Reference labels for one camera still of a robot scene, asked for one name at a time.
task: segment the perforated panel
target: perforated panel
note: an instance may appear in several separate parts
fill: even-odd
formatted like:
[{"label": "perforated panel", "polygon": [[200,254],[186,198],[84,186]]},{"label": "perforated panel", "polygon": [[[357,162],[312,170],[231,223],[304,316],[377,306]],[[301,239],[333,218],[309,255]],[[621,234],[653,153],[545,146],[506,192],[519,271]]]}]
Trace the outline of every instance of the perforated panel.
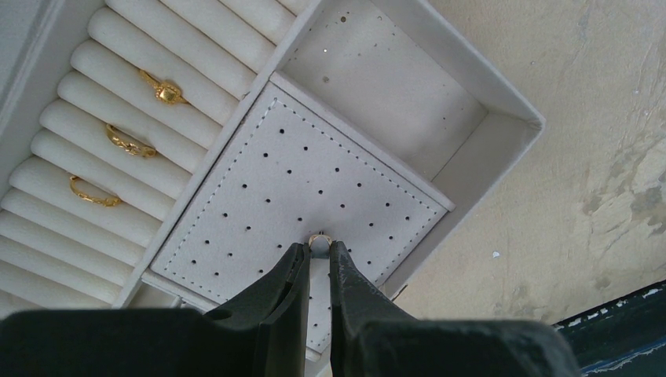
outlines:
[{"label": "perforated panel", "polygon": [[[222,303],[269,271],[292,243],[323,232],[344,241],[379,286],[445,212],[269,84],[152,269]],[[328,260],[313,260],[311,276],[307,342],[322,352],[331,333]]]}]

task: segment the stitching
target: stitching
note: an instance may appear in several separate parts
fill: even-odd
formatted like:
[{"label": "stitching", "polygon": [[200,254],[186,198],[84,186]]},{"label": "stitching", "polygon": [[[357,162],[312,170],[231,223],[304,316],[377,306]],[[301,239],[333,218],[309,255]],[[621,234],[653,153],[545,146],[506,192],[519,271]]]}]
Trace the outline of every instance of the stitching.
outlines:
[{"label": "stitching", "polygon": [[[422,207],[425,207],[427,210],[429,210],[430,212],[432,212],[434,215],[437,214],[437,212],[436,212],[435,210],[431,209],[430,206],[427,206],[426,204],[424,204],[422,200],[418,200],[418,199],[416,199],[416,196],[415,196],[415,195],[411,194],[408,190],[405,190],[405,189],[401,188],[400,185],[399,185],[398,183],[396,183],[396,182],[394,182],[392,179],[388,178],[384,173],[381,173],[381,172],[377,171],[377,169],[376,169],[375,167],[373,167],[370,163],[368,163],[367,161],[365,161],[364,159],[362,159],[360,156],[354,154],[350,149],[345,148],[345,147],[342,145],[342,143],[337,142],[337,141],[336,141],[331,135],[327,134],[325,131],[323,131],[323,130],[320,129],[319,127],[315,126],[313,123],[309,122],[309,121],[308,121],[305,117],[303,117],[302,115],[299,115],[299,114],[298,114],[293,108],[288,107],[284,102],[278,101],[277,98],[274,98],[274,99],[273,99],[273,102],[271,102],[271,104],[270,104],[270,105],[268,106],[268,108],[266,109],[266,112],[265,112],[264,115],[262,116],[261,120],[259,120],[259,123],[257,124],[257,126],[254,127],[254,130],[253,130],[252,133],[250,134],[249,138],[244,142],[244,146],[243,146],[243,147],[240,149],[240,151],[236,154],[236,158],[233,159],[232,163],[231,163],[231,164],[229,165],[229,167],[227,168],[227,171],[226,171],[225,174],[222,176],[222,179],[218,182],[217,186],[215,187],[215,190],[210,194],[210,196],[208,196],[208,200],[206,201],[206,204],[203,205],[203,208],[201,209],[201,211],[196,215],[196,219],[195,219],[195,221],[192,223],[192,225],[191,225],[190,228],[188,229],[187,233],[185,234],[185,236],[183,237],[183,239],[181,240],[181,242],[180,242],[180,243],[178,244],[178,246],[176,247],[176,250],[174,251],[173,255],[171,255],[171,258],[169,258],[169,261],[166,263],[166,267],[164,268],[164,271],[169,271],[170,264],[173,262],[174,258],[176,258],[176,255],[177,255],[177,253],[180,251],[182,245],[185,243],[185,241],[187,241],[189,235],[192,233],[192,229],[194,229],[194,228],[196,227],[196,224],[199,222],[199,219],[200,219],[200,217],[201,217],[201,214],[202,214],[203,212],[206,211],[206,208],[208,207],[208,205],[210,204],[210,202],[212,201],[212,199],[217,195],[219,189],[220,189],[221,186],[222,186],[222,182],[226,179],[227,175],[232,171],[233,166],[236,164],[236,161],[238,160],[238,156],[241,155],[241,154],[243,153],[243,150],[244,150],[245,147],[247,147],[247,145],[248,145],[248,141],[250,141],[250,139],[254,137],[254,134],[259,130],[259,128],[261,128],[261,125],[264,123],[264,120],[266,119],[266,116],[269,114],[269,112],[270,112],[271,110],[273,110],[273,109],[275,108],[276,104],[282,104],[282,105],[284,106],[284,108],[286,108],[286,109],[288,109],[288,110],[291,110],[291,112],[292,112],[292,114],[293,114],[294,116],[300,118],[300,120],[302,120],[302,121],[305,122],[306,124],[310,125],[314,130],[318,130],[318,131],[320,131],[320,132],[321,132],[321,135],[324,136],[324,137],[328,137],[328,139],[329,139],[330,142],[335,143],[335,144],[337,144],[340,148],[345,149],[345,150],[347,151],[347,153],[349,153],[350,155],[352,155],[353,157],[355,157],[357,160],[359,160],[359,162],[362,162],[362,163],[363,163],[365,166],[367,166],[368,168],[372,168],[372,170],[373,170],[374,172],[376,172],[377,174],[380,174],[380,176],[381,176],[382,178],[384,178],[384,179],[387,180],[389,183],[391,183],[391,184],[393,184],[394,186],[396,186],[396,188],[401,189],[402,191],[404,191],[404,193],[405,193],[406,195],[411,196],[413,200],[418,201],[419,204],[420,204]],[[427,220],[426,224],[428,224],[430,221],[432,221],[431,218],[429,218],[429,219]],[[175,276],[179,276],[179,277],[182,278],[183,280],[187,280],[185,276],[178,275],[176,272],[172,272],[172,273],[173,273],[173,275],[175,275]],[[191,284],[191,285],[195,285],[196,283],[195,283],[194,281],[190,281],[190,284]],[[211,293],[214,293],[214,294],[216,294],[218,297],[220,297],[220,295],[217,294],[217,292],[211,292]],[[320,342],[325,342],[326,339],[327,339],[327,337],[328,337],[328,336],[324,336],[324,337],[320,340]]]}]

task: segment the black hole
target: black hole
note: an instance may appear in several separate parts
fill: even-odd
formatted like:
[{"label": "black hole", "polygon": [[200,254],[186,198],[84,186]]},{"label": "black hole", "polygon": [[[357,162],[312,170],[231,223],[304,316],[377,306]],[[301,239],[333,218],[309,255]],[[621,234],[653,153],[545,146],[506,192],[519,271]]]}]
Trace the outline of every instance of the black hole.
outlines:
[{"label": "black hole", "polygon": [[232,311],[227,309],[215,309],[206,313],[206,317],[211,320],[226,320],[227,318],[231,318],[231,316]]}]

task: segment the worn painted surface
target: worn painted surface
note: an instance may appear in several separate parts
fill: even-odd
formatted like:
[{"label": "worn painted surface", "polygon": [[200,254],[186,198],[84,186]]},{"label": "worn painted surface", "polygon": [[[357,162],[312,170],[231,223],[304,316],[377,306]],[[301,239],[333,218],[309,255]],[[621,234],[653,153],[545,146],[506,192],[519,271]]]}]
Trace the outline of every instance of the worn painted surface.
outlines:
[{"label": "worn painted surface", "polygon": [[666,2],[431,1],[547,132],[396,303],[552,324],[666,279]]}]

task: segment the gold ring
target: gold ring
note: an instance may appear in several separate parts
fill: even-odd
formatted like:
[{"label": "gold ring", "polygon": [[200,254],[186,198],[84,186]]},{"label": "gold ring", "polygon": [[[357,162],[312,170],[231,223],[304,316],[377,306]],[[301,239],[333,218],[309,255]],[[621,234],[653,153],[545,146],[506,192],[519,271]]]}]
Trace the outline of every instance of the gold ring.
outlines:
[{"label": "gold ring", "polygon": [[166,81],[159,82],[150,76],[143,69],[139,70],[139,75],[155,90],[155,98],[165,104],[187,104],[187,100],[183,98],[183,92],[174,84]]},{"label": "gold ring", "polygon": [[114,126],[106,123],[106,137],[113,145],[122,148],[125,152],[130,153],[132,156],[141,156],[141,157],[154,157],[157,154],[157,151],[153,147],[140,146],[129,141],[124,141],[116,133],[118,129]]},{"label": "gold ring", "polygon": [[72,176],[69,178],[69,188],[71,189],[71,191],[72,191],[74,194],[76,194],[79,198],[85,200],[86,202],[91,202],[91,203],[99,204],[99,205],[104,206],[104,207],[115,207],[115,206],[117,206],[117,205],[119,205],[120,203],[123,202],[123,201],[120,200],[120,198],[117,197],[117,196],[112,196],[112,197],[110,197],[110,198],[102,199],[102,198],[96,198],[96,197],[94,197],[94,196],[90,196],[90,195],[88,195],[88,194],[82,192],[81,190],[79,190],[78,188],[76,188],[76,182],[77,182],[77,181],[80,181],[80,180],[81,180],[81,178],[79,178],[79,177],[77,177],[77,176],[75,176],[75,175],[72,175]]},{"label": "gold ring", "polygon": [[331,246],[333,244],[333,240],[331,239],[331,237],[325,234],[315,234],[310,237],[310,241],[308,241],[308,246],[312,247],[314,240],[316,240],[319,237],[323,237],[326,240],[326,242],[328,242],[328,246]]}]

